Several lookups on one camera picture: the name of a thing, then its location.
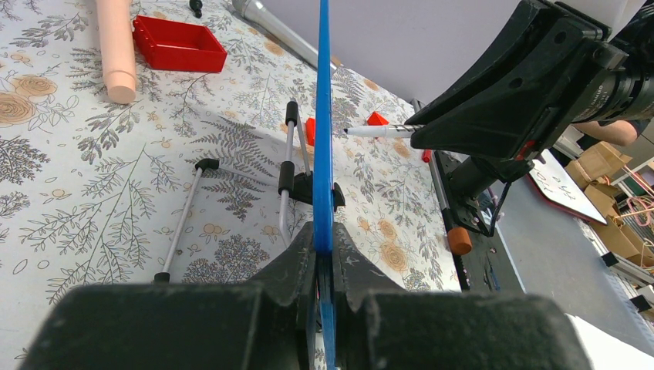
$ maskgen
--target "gray floor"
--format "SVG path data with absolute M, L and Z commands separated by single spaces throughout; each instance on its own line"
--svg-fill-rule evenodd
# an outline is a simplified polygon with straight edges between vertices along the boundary
M 572 216 L 545 204 L 527 178 L 511 186 L 503 212 L 502 236 L 527 293 L 550 297 L 570 315 L 654 355 L 654 335 L 626 294 L 615 291 L 614 277 Z

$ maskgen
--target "red tray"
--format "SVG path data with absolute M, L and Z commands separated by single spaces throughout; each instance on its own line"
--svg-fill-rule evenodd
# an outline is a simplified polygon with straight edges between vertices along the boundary
M 209 28 L 138 15 L 132 36 L 152 69 L 220 72 L 227 52 Z

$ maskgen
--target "tablecloth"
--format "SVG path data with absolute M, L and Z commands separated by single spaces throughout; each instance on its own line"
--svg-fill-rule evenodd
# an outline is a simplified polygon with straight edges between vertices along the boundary
M 184 1 L 135 0 L 132 18 L 204 24 L 229 56 L 223 72 L 197 73 L 152 70 L 138 55 L 136 101 L 111 103 L 95 12 L 91 1 L 0 0 L 0 368 L 19 365 L 70 289 L 151 281 L 198 159 L 227 170 L 201 181 L 173 280 L 243 281 L 285 249 L 276 189 L 285 104 L 294 97 L 303 120 L 314 115 L 315 70 L 229 2 L 205 1 L 196 19 Z M 458 291 L 420 151 L 342 132 L 373 111 L 403 123 L 411 105 L 344 67 L 332 90 L 334 176 L 347 203 L 336 221 L 406 289 Z M 297 136 L 295 148 L 304 170 Z M 312 208 L 292 202 L 288 216 L 295 234 Z M 324 366 L 322 349 L 316 361 Z

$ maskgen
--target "cable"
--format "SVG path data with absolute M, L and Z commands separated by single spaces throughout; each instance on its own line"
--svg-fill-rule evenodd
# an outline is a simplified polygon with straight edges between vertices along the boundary
M 497 202 L 497 206 L 493 210 L 493 217 L 490 219 L 490 231 L 488 232 L 488 237 L 492 237 L 495 235 L 495 224 L 497 223 L 497 217 L 500 215 L 500 209 L 502 208 L 502 204 L 504 204 L 504 200 L 507 198 L 507 193 L 509 192 L 509 188 L 511 187 L 512 182 L 507 183 L 504 185 L 504 190 L 502 190 L 502 195 L 500 196 L 500 200 Z

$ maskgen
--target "white marker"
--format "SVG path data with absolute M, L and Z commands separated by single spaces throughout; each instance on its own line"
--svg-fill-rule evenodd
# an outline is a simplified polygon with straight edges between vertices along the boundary
M 386 125 L 386 126 L 359 126 L 344 129 L 346 134 L 361 137 L 411 137 L 423 126 L 418 125 Z

